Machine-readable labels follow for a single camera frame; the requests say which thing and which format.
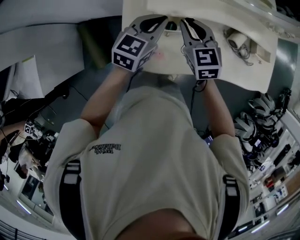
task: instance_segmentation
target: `white helmet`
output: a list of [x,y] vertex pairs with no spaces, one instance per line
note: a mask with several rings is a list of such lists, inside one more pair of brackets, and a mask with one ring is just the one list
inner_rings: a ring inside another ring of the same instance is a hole
[[270,108],[271,112],[275,110],[275,102],[268,93],[261,94],[261,99]]
[[256,135],[256,126],[252,118],[245,112],[240,113],[240,117],[234,121],[235,134],[244,141],[249,141]]
[[275,110],[275,103],[267,93],[261,94],[260,98],[249,100],[248,104],[255,110],[256,114],[264,117],[269,116],[270,112]]
[[278,122],[278,118],[275,115],[271,115],[267,118],[258,117],[256,122],[265,128],[271,128]]

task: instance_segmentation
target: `desk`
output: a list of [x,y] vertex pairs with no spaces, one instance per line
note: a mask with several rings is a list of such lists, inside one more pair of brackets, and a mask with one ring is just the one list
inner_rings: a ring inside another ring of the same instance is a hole
[[[258,20],[218,0],[124,0],[122,28],[127,27],[139,16],[153,13],[192,17],[208,25],[213,30],[222,51],[223,68],[220,79],[247,90],[262,93],[268,90],[275,64],[278,37]],[[260,64],[259,59],[251,55],[249,62],[253,62],[254,65],[248,67],[227,44],[223,36],[224,24],[242,31],[268,50],[271,53],[270,63],[261,61]],[[180,51],[182,45],[180,33],[170,34],[168,37],[163,34],[158,41],[156,54],[144,70],[158,74],[191,75],[192,71]]]

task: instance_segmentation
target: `beige t-shirt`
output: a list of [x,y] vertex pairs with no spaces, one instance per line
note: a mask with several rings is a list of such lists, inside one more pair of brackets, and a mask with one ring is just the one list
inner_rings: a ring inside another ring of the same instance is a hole
[[78,158],[87,239],[113,240],[139,217],[166,208],[212,239],[226,173],[238,181],[243,216],[249,185],[237,138],[221,135],[208,146],[193,129],[187,106],[150,87],[129,91],[117,118],[98,139],[84,120],[63,126],[44,183],[57,217],[64,167]]

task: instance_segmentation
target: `hair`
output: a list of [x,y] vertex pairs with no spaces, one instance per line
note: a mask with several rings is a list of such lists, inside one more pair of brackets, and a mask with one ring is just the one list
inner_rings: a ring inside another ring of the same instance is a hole
[[22,179],[27,178],[27,175],[22,171],[22,168],[18,168],[16,172],[19,174],[20,178]]

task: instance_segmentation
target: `black strap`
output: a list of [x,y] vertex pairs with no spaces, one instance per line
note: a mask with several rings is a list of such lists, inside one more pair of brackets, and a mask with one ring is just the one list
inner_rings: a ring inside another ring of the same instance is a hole
[[60,181],[61,218],[77,240],[85,240],[83,214],[80,199],[81,166],[79,160],[69,162]]
[[223,177],[225,183],[225,208],[218,240],[224,240],[234,230],[240,212],[240,190],[236,179],[230,175]]

